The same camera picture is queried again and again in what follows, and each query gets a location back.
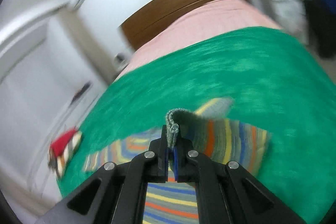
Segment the green blanket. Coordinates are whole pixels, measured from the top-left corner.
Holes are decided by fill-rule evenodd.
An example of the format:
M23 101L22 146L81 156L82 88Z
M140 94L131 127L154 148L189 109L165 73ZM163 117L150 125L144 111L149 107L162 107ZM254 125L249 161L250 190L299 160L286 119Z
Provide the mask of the green blanket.
M336 198L336 88L293 37L251 27L159 58L113 83L85 119L83 142L59 182L63 196L90 174L86 155L160 127L167 111L235 100L228 117L273 133L258 179L308 223Z

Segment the triangular cutout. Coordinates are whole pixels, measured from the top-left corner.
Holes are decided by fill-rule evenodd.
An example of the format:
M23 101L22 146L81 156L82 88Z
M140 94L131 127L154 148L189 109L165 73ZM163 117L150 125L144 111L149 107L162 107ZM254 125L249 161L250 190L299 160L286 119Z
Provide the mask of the triangular cutout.
M84 190L68 202L68 208L80 213L81 215L86 215L91 207L93 199L95 198L100 183L101 181L99 179L92 181Z
M242 180L243 187L247 193L253 211L258 215L274 207L270 201L257 187L248 179Z

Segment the beige trim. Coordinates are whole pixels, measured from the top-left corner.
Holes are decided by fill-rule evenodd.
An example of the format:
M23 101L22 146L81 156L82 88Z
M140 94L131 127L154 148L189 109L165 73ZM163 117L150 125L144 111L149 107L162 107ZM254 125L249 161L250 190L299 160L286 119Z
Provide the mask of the beige trim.
M117 70L113 66L113 60L92 37L77 15L77 12L71 12L63 8L59 11L58 15L64 23L64 27L91 62L92 66L107 84L111 84L118 75Z

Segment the pink fabric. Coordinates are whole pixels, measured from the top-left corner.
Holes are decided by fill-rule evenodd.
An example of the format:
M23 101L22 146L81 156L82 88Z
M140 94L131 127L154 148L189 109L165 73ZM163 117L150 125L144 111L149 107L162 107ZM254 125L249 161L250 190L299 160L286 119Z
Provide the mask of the pink fabric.
M183 15L139 48L118 78L171 52L219 34L254 26L280 29L278 24L244 0L211 1Z

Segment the silver screw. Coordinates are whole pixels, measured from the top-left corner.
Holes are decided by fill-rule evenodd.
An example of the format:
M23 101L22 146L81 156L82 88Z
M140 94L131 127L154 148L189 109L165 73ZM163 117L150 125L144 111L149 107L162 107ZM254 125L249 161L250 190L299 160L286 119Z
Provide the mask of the silver screw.
M115 164L113 162L107 162L104 164L104 169L105 170L112 170L115 167Z
M231 161L228 165L231 169L237 169L239 167L239 163L236 161Z
M145 158L150 159L150 158L153 158L154 156L155 156L155 153L153 151L147 151L145 153Z
M192 157L192 158L197 157L198 156L198 152L196 150L190 150L188 152L188 156Z

